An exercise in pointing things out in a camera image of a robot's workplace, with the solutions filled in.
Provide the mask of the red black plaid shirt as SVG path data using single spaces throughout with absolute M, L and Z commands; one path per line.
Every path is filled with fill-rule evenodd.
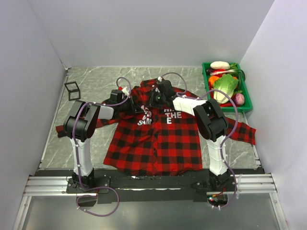
M 199 131 L 194 116 L 168 107 L 149 106 L 157 80 L 144 80 L 131 91 L 139 114 L 121 112 L 98 119 L 97 128 L 116 123 L 103 164 L 128 175 L 177 175 L 202 169 Z

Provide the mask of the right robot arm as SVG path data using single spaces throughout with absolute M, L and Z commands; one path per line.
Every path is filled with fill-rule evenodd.
M 210 187 L 215 191 L 225 189 L 230 172 L 226 165 L 225 144 L 222 141 L 226 137 L 228 122 L 217 101 L 179 96 L 169 80 L 158 80 L 157 86 L 152 90 L 150 106 L 159 108 L 163 105 L 195 117 L 198 130 L 206 139 L 209 150 Z

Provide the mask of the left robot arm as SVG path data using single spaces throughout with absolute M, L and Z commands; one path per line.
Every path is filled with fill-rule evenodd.
M 104 103 L 77 100 L 69 111 L 63 129 L 70 139 L 74 154 L 72 184 L 89 193 L 95 187 L 94 168 L 91 162 L 91 137 L 99 119 L 111 120 L 120 113 L 140 114 L 143 112 L 132 99 L 130 92 L 112 90 Z

